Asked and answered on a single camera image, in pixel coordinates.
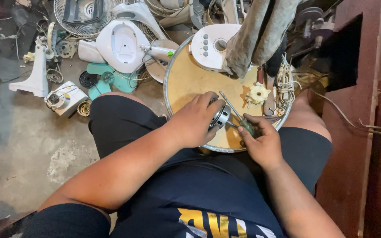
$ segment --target white plastic gear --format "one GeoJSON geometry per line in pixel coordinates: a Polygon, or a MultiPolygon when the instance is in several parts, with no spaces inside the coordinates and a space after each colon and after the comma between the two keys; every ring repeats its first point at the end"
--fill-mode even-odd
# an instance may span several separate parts
{"type": "Polygon", "coordinates": [[[255,86],[250,86],[251,90],[246,94],[245,100],[248,102],[248,108],[251,104],[263,104],[267,100],[270,89],[266,89],[263,84],[256,83],[255,86]]]}

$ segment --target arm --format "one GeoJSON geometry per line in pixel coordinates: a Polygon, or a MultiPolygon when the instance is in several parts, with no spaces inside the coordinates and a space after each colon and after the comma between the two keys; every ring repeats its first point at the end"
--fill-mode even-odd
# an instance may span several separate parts
{"type": "Polygon", "coordinates": [[[81,203],[99,211],[117,210],[161,165],[180,149],[208,143],[218,128],[208,132],[209,122],[224,105],[218,100],[208,107],[214,92],[196,96],[164,126],[118,149],[79,172],[39,208],[62,203],[81,203]]]}
{"type": "Polygon", "coordinates": [[[257,123],[262,136],[252,138],[239,127],[251,158],[265,171],[269,195],[286,232],[293,238],[344,237],[282,157],[276,129],[260,116],[244,116],[257,123]]]}

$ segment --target knee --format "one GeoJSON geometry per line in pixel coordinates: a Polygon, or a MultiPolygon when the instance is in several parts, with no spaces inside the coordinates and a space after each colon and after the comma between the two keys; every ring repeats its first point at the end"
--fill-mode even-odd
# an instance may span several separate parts
{"type": "Polygon", "coordinates": [[[107,96],[107,95],[117,95],[117,96],[127,97],[128,99],[131,99],[133,101],[137,101],[138,103],[141,103],[141,104],[146,106],[146,104],[142,100],[140,100],[139,98],[137,98],[133,95],[120,93],[120,92],[108,92],[108,93],[101,94],[98,97],[103,97],[103,96],[107,96]]]}

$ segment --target white power cord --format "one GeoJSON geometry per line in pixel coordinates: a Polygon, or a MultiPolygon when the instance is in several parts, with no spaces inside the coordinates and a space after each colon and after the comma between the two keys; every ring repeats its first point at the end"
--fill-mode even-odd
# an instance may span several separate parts
{"type": "Polygon", "coordinates": [[[280,77],[277,78],[277,107],[279,110],[286,110],[295,100],[295,88],[294,83],[299,84],[299,82],[294,81],[292,77],[292,69],[290,64],[286,61],[286,53],[282,56],[282,64],[279,70],[280,77]]]}

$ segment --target wooden handle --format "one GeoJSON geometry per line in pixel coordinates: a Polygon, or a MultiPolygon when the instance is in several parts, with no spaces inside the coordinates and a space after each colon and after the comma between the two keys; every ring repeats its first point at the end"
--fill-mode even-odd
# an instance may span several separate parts
{"type": "Polygon", "coordinates": [[[273,92],[274,79],[275,77],[270,77],[267,75],[267,80],[265,80],[265,82],[267,83],[267,89],[270,90],[267,100],[262,105],[262,108],[264,109],[264,114],[266,116],[273,115],[274,111],[276,110],[276,107],[274,106],[274,92],[273,92]]]}

